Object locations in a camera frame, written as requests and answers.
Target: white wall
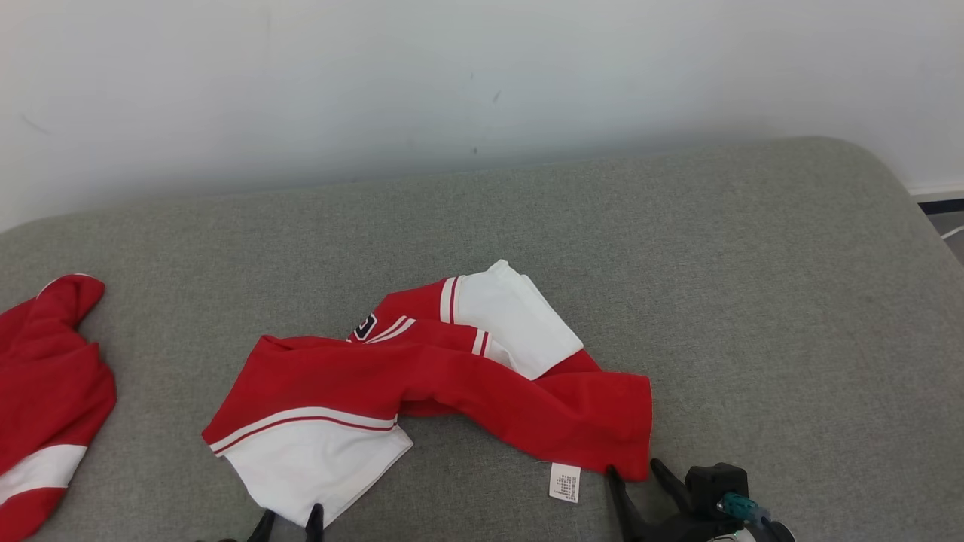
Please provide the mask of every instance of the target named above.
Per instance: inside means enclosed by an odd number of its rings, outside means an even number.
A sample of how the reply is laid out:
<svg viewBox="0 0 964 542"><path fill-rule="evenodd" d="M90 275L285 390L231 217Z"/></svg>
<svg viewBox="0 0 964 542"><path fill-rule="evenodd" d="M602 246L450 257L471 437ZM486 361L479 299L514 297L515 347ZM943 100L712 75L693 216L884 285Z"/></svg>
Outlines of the white wall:
<svg viewBox="0 0 964 542"><path fill-rule="evenodd" d="M802 134L964 188L962 104L960 0L4 0L0 230Z"/></svg>

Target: white care tag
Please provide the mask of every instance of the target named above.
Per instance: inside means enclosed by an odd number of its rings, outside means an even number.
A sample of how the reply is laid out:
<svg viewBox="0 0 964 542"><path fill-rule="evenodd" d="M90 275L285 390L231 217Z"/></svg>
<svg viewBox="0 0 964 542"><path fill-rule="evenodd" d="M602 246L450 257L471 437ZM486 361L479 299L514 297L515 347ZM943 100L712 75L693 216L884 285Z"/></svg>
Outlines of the white care tag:
<svg viewBox="0 0 964 542"><path fill-rule="evenodd" d="M579 502L579 474L582 469L552 464L549 472L549 496L561 501Z"/></svg>

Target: white cable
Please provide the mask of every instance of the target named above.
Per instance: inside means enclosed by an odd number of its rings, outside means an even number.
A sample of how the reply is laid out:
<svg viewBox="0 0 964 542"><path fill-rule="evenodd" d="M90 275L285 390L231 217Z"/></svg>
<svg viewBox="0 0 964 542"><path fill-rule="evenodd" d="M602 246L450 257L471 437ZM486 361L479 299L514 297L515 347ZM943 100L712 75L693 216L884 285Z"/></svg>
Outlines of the white cable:
<svg viewBox="0 0 964 542"><path fill-rule="evenodd" d="M941 235L941 238L947 239L948 237L954 235L955 233L958 233L959 231L964 231L964 226L958 226L957 228L954 228L953 230L948 231L947 233Z"/></svg>

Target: gray cushioned mat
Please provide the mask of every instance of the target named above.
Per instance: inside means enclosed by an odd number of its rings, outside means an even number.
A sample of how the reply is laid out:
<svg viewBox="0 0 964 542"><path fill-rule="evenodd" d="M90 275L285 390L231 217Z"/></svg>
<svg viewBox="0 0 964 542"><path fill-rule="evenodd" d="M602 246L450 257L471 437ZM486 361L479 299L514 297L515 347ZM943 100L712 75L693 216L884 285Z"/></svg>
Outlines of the gray cushioned mat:
<svg viewBox="0 0 964 542"><path fill-rule="evenodd" d="M964 536L964 270L840 141L123 208L8 231L0 257L2 307L107 284L81 331L119 401L38 540L243 540L259 510L200 433L258 336L345 337L387 292L500 257L603 367L652 378L679 474L744 467L800 540ZM601 476L553 500L549 464L469 420L401 424L415 447L327 540L618 540Z"/></svg>

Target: gray floor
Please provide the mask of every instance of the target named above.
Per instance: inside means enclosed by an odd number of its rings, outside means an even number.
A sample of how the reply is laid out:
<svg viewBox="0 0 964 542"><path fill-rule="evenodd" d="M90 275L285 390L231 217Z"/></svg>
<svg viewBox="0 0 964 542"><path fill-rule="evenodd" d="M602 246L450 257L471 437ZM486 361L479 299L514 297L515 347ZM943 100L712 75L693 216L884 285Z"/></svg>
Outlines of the gray floor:
<svg viewBox="0 0 964 542"><path fill-rule="evenodd" d="M964 226L964 211L932 214L927 218L930 219L930 223L934 225L937 232L942 235L954 228ZM948 246L951 247L951 252L957 256L961 263L964 263L964 230L948 237L947 242Z"/></svg>

